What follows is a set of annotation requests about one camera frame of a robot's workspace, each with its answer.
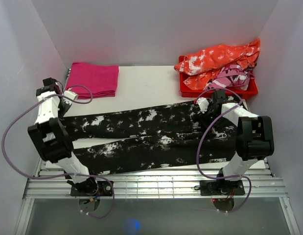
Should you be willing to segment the black white tie-dye trousers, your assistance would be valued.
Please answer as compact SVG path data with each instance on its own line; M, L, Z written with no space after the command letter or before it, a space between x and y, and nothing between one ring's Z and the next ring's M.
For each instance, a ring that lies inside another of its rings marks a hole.
M225 118L202 121L193 101L142 109L64 117L61 123L76 141L108 143L74 150L90 174L117 174L196 162L229 161L236 154L236 126Z

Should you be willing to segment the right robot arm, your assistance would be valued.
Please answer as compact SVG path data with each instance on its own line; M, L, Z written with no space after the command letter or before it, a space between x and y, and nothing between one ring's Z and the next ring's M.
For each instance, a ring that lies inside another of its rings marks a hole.
M219 170L215 179L200 181L200 194L244 195L242 176L252 165L274 153L271 118L249 112L242 107L241 101L229 100L224 90L213 92L211 102L199 97L196 103L213 124L219 118L225 118L236 126L236 154Z

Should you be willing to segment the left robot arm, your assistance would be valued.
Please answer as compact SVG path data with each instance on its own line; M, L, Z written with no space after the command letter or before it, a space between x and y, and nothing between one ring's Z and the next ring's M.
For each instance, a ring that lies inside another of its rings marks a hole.
M75 156L71 136L60 121L78 95L71 91L62 94L53 78L44 79L43 85L36 90L40 104L37 119L28 127L28 134L42 160L69 173L71 179L68 183L79 193L95 195L98 183L94 177L89 176L88 168Z

